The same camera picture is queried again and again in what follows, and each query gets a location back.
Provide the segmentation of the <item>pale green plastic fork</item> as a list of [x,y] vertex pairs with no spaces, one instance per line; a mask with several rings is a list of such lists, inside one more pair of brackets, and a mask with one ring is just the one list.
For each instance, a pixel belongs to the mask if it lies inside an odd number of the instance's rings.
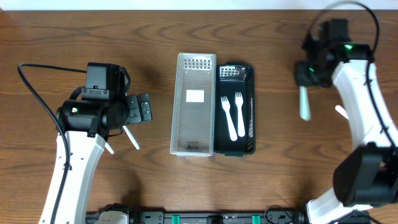
[[308,98],[308,90],[305,86],[299,86],[299,110],[300,110],[300,117],[304,121],[311,120],[311,112],[310,112],[310,103]]

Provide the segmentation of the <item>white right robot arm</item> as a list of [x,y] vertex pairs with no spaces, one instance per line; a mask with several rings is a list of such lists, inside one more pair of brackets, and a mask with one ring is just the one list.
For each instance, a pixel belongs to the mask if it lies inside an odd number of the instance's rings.
[[374,52],[367,44],[314,41],[295,77],[307,86],[335,86],[351,131],[353,151],[335,169],[330,190],[306,204],[309,223],[338,223],[350,215],[397,203],[397,127],[381,94]]

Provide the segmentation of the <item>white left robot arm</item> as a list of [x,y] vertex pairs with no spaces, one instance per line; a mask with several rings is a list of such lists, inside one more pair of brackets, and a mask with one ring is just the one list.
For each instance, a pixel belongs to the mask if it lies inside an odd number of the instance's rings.
[[109,133],[120,129],[136,146],[128,126],[152,120],[149,95],[80,87],[52,117],[58,128],[57,158],[40,222],[85,223],[99,159],[112,151]]

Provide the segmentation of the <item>white plastic fork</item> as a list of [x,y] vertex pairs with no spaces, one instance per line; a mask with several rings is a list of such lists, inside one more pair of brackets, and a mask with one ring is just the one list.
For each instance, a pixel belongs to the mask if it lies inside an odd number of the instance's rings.
[[228,132],[229,132],[229,136],[230,139],[232,141],[236,141],[238,139],[237,134],[236,134],[236,130],[230,115],[230,103],[229,100],[226,96],[222,96],[221,97],[221,106],[226,114],[226,120],[227,120],[227,125],[228,125]]
[[244,121],[243,121],[243,111],[242,111],[243,95],[241,92],[236,92],[235,103],[236,103],[237,112],[238,112],[238,136],[244,137],[246,132],[245,132]]

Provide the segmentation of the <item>white plastic spoon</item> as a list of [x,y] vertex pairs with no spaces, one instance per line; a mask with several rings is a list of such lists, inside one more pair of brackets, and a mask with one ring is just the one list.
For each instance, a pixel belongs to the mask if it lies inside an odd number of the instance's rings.
[[349,120],[346,110],[341,105],[336,105],[335,110],[345,119]]

